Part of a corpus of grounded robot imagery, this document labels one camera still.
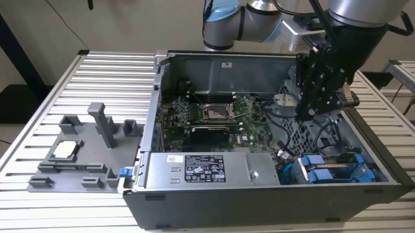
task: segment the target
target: ventilation grille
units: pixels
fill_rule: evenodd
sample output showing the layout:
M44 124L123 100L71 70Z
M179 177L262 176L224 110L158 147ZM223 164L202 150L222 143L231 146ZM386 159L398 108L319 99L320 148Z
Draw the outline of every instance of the ventilation grille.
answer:
M280 88L280 94L290 93L286 85ZM294 154L311 153L316 150L314 146L314 136L306 123L296 122L294 118L282 119L282 125L291 135L291 149Z

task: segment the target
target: power cable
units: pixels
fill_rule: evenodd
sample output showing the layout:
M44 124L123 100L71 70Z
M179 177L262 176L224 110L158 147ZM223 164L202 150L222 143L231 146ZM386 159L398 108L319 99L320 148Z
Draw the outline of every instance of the power cable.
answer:
M401 91L402 87L403 87L403 84L402 84L401 87L398 88L398 91L397 91L397 93L395 93L395 95L394 95L394 98L393 98L393 100L391 100L391 103L394 103L395 98L397 98L397 96L398 96L398 94L399 94L399 91Z
M74 35L78 37L79 41L84 44L84 46L87 47L87 49L90 50L90 47L87 46L86 42L83 41L83 39L79 37L79 35L75 33L75 31L72 30L72 28L70 27L70 25L67 24L64 18L62 17L62 15L59 14L58 10L55 9L55 7L52 6L52 4L50 3L48 0L46 0L47 4L51 6L52 10L56 12L59 18L62 19L62 21L64 22L67 28L71 30L71 32L74 33Z
M4 141L4 140L2 140L2 139L0 139L0 142L6 143L6 144L8 144L8 145L11 145L11 144L12 144L11 142Z
M303 13L299 13L299 12L294 12L294 11L288 11L286 10L280 4L278 3L276 0L274 0L274 5L275 7L278 8L279 11L282 11L284 14L290 15L290 16L298 16L298 15L302 15Z

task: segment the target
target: aluminum extrusion table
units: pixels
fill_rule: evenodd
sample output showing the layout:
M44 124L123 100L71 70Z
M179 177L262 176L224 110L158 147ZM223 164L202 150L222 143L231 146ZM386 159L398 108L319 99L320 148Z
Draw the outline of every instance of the aluminum extrusion table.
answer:
M415 61L390 60L385 72L391 73L391 75L415 94Z
M78 55L47 100L0 159L0 230L28 233L144 232L119 194L28 193L38 164L60 133L64 114L83 122L92 101L106 103L115 122L144 124L154 81L154 54L90 52ZM361 72L353 90L358 112L415 180L415 127ZM188 232L415 232L415 192L378 204L349 222L190 229Z

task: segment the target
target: blue latch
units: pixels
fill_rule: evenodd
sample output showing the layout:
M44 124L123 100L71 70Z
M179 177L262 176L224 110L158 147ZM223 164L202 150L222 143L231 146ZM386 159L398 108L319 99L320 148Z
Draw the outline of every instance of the blue latch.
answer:
M124 177L124 178L131 178L132 177L132 168L120 168L119 176Z

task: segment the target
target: black metal frame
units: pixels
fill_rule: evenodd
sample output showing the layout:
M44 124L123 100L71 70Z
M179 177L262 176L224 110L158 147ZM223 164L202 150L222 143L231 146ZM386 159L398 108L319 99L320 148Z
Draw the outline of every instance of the black metal frame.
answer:
M0 14L0 46L27 85L10 85L0 93L0 123L27 123L51 87L46 85L38 70L20 46Z

